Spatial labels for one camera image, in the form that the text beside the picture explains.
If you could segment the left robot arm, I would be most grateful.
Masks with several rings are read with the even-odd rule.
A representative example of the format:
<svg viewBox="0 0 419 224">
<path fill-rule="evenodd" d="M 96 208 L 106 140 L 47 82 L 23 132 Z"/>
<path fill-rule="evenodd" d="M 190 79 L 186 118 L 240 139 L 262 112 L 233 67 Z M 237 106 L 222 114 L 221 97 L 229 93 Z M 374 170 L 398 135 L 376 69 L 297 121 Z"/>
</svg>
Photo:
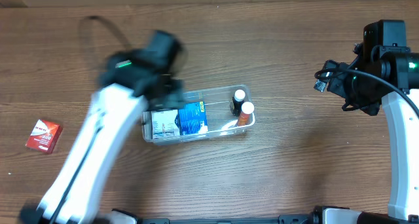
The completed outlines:
<svg viewBox="0 0 419 224">
<path fill-rule="evenodd" d="M 133 214 L 99 212 L 109 173 L 132 128 L 147 111 L 184 106 L 181 41 L 156 30 L 145 48 L 118 52 L 100 75 L 84 123 L 58 177 L 37 206 L 20 210 L 21 223 L 137 223 Z"/>
</svg>

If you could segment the white medicine box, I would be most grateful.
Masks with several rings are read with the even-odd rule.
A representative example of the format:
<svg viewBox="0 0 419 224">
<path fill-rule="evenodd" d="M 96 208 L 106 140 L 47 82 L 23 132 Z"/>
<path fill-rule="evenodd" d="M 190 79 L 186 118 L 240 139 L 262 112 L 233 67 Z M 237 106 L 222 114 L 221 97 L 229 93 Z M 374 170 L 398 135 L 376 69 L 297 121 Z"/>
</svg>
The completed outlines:
<svg viewBox="0 0 419 224">
<path fill-rule="evenodd" d="M 179 112 L 177 109 L 152 111 L 152 138 L 154 140 L 180 135 Z"/>
</svg>

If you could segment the black bottle white cap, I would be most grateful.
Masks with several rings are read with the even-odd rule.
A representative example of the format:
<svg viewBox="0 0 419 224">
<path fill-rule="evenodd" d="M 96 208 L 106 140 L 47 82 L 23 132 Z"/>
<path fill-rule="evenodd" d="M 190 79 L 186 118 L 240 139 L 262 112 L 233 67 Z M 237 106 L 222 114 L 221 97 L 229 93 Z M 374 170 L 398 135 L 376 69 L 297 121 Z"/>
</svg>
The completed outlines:
<svg viewBox="0 0 419 224">
<path fill-rule="evenodd" d="M 232 101 L 230 104 L 230 110 L 234 116 L 239 116 L 242 110 L 242 104 L 244 103 L 246 93 L 239 89 L 236 90 L 232 96 Z"/>
</svg>

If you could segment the orange bottle white cap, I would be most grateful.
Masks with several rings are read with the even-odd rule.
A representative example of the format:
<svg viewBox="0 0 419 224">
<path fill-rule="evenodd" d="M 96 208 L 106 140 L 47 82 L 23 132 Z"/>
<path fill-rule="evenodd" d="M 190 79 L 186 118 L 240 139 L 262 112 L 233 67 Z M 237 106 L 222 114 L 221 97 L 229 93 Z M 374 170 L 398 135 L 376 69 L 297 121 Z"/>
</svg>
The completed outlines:
<svg viewBox="0 0 419 224">
<path fill-rule="evenodd" d="M 254 112 L 255 106 L 251 102 L 244 102 L 241 106 L 241 112 L 238 117 L 238 126 L 245 126 L 251 116 L 251 114 Z"/>
</svg>

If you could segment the red medicine box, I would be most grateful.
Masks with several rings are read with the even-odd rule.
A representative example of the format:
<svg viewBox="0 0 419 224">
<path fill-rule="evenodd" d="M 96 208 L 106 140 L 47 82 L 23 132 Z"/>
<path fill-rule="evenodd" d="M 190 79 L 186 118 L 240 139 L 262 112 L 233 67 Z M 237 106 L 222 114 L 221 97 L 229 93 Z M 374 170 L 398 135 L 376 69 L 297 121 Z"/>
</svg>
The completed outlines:
<svg viewBox="0 0 419 224">
<path fill-rule="evenodd" d="M 26 141 L 26 147 L 52 154 L 62 130 L 62 126 L 58 123 L 39 119 Z"/>
</svg>

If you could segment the blue medicine box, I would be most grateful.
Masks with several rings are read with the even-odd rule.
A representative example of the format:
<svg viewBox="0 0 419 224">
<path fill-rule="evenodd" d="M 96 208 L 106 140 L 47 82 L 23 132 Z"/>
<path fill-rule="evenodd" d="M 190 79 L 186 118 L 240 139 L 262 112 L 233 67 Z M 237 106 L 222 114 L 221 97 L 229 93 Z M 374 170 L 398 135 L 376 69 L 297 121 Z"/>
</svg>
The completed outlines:
<svg viewBox="0 0 419 224">
<path fill-rule="evenodd" d="M 205 134 L 209 131 L 206 108 L 203 101 L 187 103 L 178 111 L 180 119 L 180 134 Z"/>
</svg>

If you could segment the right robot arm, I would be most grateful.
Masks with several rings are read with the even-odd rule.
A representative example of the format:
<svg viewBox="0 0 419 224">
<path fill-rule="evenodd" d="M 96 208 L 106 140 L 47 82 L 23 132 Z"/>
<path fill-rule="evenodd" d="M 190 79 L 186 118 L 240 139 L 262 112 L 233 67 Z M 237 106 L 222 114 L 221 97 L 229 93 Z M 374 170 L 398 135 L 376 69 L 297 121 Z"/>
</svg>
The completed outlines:
<svg viewBox="0 0 419 224">
<path fill-rule="evenodd" d="M 386 214 L 317 206 L 309 223 L 418 222 L 418 53 L 407 46 L 405 22 L 379 20 L 363 29 L 350 64 L 327 60 L 315 73 L 314 88 L 345 102 L 343 111 L 376 116 L 388 124 L 391 191 Z"/>
</svg>

